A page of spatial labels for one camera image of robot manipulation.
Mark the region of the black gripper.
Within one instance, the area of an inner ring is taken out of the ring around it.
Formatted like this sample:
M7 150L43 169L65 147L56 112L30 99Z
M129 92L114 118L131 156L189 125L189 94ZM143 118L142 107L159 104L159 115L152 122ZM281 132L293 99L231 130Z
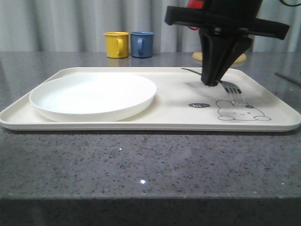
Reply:
M192 27L218 27L246 34L283 40L290 26L257 18L261 0L205 0L203 8L168 6L165 23ZM249 37L230 38L201 29L199 37L203 53L201 81L216 86L234 61L248 50L253 42Z

